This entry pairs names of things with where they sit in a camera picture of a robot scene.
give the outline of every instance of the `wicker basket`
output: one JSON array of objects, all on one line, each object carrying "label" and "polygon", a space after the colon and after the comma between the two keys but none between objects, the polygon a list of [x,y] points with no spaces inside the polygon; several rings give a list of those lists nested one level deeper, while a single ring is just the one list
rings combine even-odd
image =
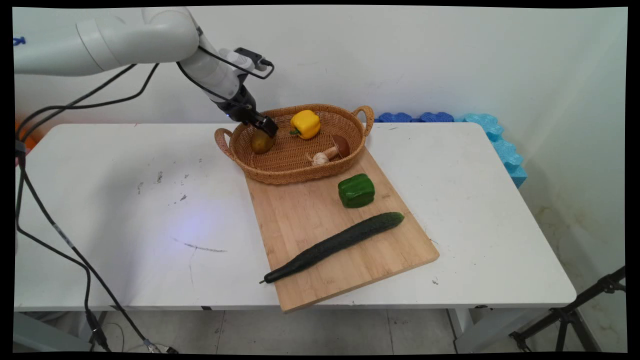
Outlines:
[{"label": "wicker basket", "polygon": [[[320,132],[309,140],[289,134],[291,118],[302,110],[315,112],[322,125]],[[367,117],[366,127],[358,120],[360,111]],[[264,111],[262,114],[271,117],[279,127],[275,143],[268,152],[253,153],[251,136],[255,128],[244,124],[238,125],[233,133],[227,129],[216,130],[215,139],[220,150],[240,165],[247,176],[267,184],[298,183],[347,170],[364,149],[364,140],[371,131],[374,119],[373,110],[368,106],[361,106],[351,113],[337,106],[324,104],[291,106]],[[231,137],[228,146],[225,134]],[[313,157],[317,152],[333,147],[331,135],[345,138],[351,154],[346,158],[312,167],[307,156]]]}]

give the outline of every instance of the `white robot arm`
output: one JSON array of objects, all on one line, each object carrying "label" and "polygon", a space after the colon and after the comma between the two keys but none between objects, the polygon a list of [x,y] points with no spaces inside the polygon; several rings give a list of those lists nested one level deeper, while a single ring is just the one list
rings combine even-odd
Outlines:
[{"label": "white robot arm", "polygon": [[243,85],[246,72],[273,64],[242,48],[217,52],[186,7],[142,8],[142,18],[144,24],[138,26],[108,16],[46,33],[14,35],[13,71],[85,76],[133,63],[177,62],[230,118],[275,136],[277,126],[255,110],[255,100]]}]

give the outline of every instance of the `mushroom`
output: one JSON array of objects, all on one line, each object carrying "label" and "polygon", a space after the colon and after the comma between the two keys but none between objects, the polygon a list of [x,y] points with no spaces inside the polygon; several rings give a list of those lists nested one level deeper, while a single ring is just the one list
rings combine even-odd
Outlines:
[{"label": "mushroom", "polygon": [[323,152],[318,152],[313,159],[310,159],[313,166],[328,163],[329,160],[333,159],[336,156],[340,156],[340,158],[346,158],[351,154],[351,148],[349,147],[349,143],[345,138],[338,135],[332,135],[331,139],[333,140],[333,147],[330,147]]}]

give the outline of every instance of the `blue foam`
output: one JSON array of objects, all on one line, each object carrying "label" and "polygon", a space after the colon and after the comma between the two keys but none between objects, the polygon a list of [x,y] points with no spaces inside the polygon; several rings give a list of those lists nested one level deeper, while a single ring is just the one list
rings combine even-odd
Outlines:
[{"label": "blue foam", "polygon": [[416,122],[453,122],[453,116],[447,113],[424,113]]},{"label": "blue foam", "polygon": [[384,113],[380,115],[378,119],[375,119],[374,122],[411,122],[412,120],[411,115],[406,113]]},{"label": "blue foam", "polygon": [[447,113],[424,113],[419,119],[412,119],[407,113],[384,113],[374,122],[454,122],[453,116]]},{"label": "blue foam", "polygon": [[516,146],[512,143],[505,141],[502,137],[496,142],[492,142],[495,152],[500,156],[500,160],[504,164],[504,167],[510,173],[514,172],[520,164],[522,164],[522,156],[516,152]]},{"label": "blue foam", "polygon": [[514,172],[509,174],[511,176],[511,180],[516,184],[516,187],[519,188],[522,183],[527,179],[527,172],[522,168],[518,167]]},{"label": "blue foam", "polygon": [[520,166],[522,164],[522,156],[516,152],[516,146],[502,138],[504,128],[498,125],[498,119],[489,114],[466,114],[456,119],[456,122],[475,122],[482,126],[491,144],[498,153],[504,168],[507,169],[511,180],[520,187],[527,179],[527,172]]},{"label": "blue foam", "polygon": [[496,142],[502,137],[504,128],[498,125],[498,119],[489,114],[466,114],[456,122],[475,122],[482,126],[489,140]]}]

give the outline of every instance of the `green bell pepper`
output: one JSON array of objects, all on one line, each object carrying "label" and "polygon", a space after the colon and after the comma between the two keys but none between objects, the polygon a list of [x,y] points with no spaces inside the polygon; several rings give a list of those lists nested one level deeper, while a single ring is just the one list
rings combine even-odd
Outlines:
[{"label": "green bell pepper", "polygon": [[361,208],[373,201],[376,189],[367,174],[358,174],[338,184],[338,195],[345,208]]}]

